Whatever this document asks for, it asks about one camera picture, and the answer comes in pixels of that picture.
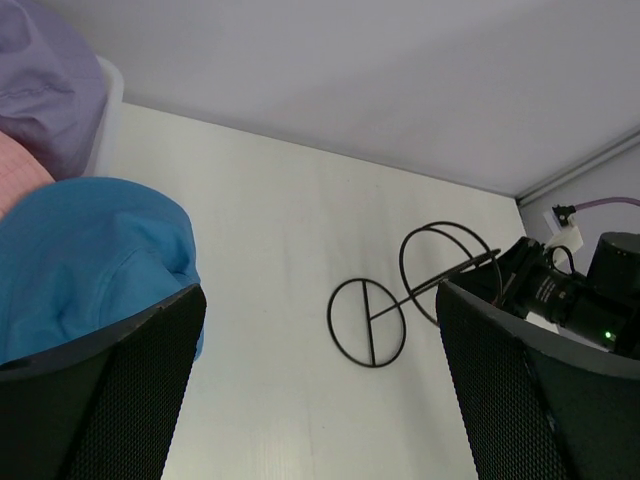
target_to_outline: table surface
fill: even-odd
[[[132,105],[111,174],[186,209],[208,299],[165,480],[476,478],[438,330],[407,305],[404,352],[365,369],[326,308],[351,277],[401,296],[400,242],[428,222],[508,248],[524,234],[512,199]],[[409,250],[416,283],[462,259],[426,235]]]

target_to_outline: purple cable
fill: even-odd
[[[640,200],[631,197],[607,197],[599,200],[592,200],[590,202],[578,203],[574,205],[576,212],[580,210],[586,210],[587,208],[599,207],[600,205],[607,205],[609,203],[628,203],[629,205],[635,205],[640,207]]]

